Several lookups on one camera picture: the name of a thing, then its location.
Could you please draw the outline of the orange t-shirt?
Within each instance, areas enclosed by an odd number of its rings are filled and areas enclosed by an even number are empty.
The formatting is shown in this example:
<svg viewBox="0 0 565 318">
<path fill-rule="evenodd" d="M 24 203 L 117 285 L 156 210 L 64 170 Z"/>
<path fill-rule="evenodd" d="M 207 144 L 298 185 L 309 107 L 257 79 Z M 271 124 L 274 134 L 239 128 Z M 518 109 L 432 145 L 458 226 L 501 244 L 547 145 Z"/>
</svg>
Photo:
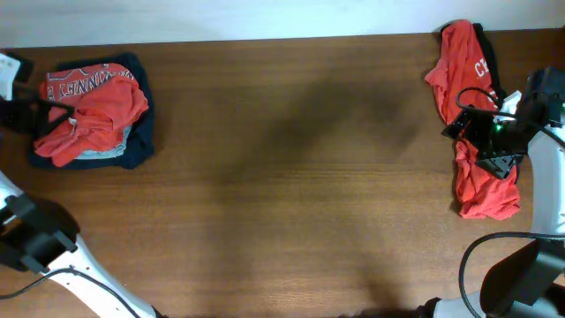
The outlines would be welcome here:
<svg viewBox="0 0 565 318">
<path fill-rule="evenodd" d="M 120 64 L 50 72 L 41 89 L 45 99 L 75 109 L 71 118 L 34 142 L 34 152 L 56 167 L 87 149 L 112 149 L 123 140 L 123 129 L 149 109 L 138 81 Z"/>
</svg>

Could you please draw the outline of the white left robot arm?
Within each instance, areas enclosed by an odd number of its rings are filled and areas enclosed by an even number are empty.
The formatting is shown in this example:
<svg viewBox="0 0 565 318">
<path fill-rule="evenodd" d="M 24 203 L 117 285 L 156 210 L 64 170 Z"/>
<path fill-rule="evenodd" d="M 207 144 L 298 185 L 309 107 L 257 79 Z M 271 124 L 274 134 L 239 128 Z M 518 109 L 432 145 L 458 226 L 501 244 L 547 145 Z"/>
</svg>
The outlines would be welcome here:
<svg viewBox="0 0 565 318">
<path fill-rule="evenodd" d="M 92 255 L 68 211 L 28 195 L 1 176 L 1 264 L 41 277 L 2 299 L 13 299 L 51 280 L 100 317 L 162 314 L 128 291 Z"/>
</svg>

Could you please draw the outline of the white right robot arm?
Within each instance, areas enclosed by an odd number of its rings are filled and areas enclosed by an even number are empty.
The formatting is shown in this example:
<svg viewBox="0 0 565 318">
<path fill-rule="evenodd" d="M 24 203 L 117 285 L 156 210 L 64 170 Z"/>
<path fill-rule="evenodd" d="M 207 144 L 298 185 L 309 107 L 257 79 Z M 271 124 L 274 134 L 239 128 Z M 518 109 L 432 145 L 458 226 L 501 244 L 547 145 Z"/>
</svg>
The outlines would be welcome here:
<svg viewBox="0 0 565 318">
<path fill-rule="evenodd" d="M 444 133 L 461 135 L 478 149 L 480 169 L 509 176 L 520 157 L 531 162 L 533 202 L 528 231 L 487 234 L 471 243 L 458 270 L 457 299 L 430 299 L 418 317 L 562 317 L 564 287 L 564 72 L 548 66 L 533 72 L 515 110 L 481 110 L 471 103 Z M 494 264 L 481 288 L 469 293 L 464 273 L 471 253 L 495 239 L 527 243 Z"/>
</svg>

